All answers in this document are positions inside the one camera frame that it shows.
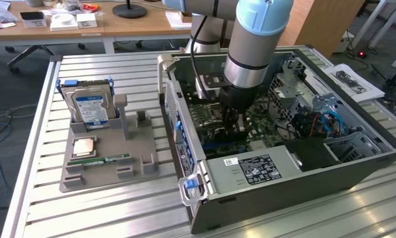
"robotic arm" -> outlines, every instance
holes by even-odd
[[[223,76],[230,86],[222,88],[220,105],[226,128],[231,131],[227,133],[246,135],[246,111],[254,104],[264,80],[272,54],[288,24],[294,0],[163,0],[163,3],[180,11],[210,16],[200,18],[202,21],[208,21],[200,22],[199,28],[194,24],[192,32],[199,31],[195,39],[199,44],[206,45],[206,42],[220,39],[214,34],[220,31],[223,20],[219,18],[235,20]],[[200,28],[207,29],[202,38]],[[196,85],[198,90],[206,90],[199,87],[202,83]]]

